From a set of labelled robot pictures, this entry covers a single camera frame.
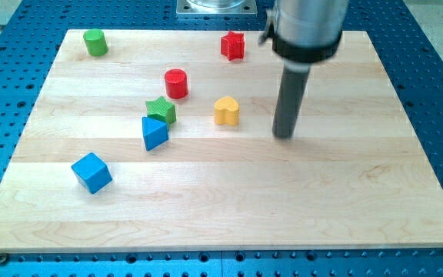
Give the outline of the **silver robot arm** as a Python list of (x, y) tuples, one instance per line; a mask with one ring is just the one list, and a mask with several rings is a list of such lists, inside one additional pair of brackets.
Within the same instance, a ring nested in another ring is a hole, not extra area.
[(273, 136), (293, 136), (311, 66), (335, 55), (348, 0), (277, 0), (267, 10), (260, 45), (271, 40), (284, 62), (272, 125)]

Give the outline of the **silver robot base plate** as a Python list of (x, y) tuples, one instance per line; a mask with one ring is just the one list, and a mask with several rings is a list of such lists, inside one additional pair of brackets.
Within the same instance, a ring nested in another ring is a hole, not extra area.
[(255, 0), (177, 0), (176, 14), (196, 15), (257, 15)]

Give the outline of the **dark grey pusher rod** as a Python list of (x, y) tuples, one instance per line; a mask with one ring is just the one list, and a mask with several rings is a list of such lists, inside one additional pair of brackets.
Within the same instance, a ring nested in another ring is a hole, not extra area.
[(295, 71), (284, 67), (272, 125), (276, 138), (289, 139), (293, 136), (309, 73), (310, 68)]

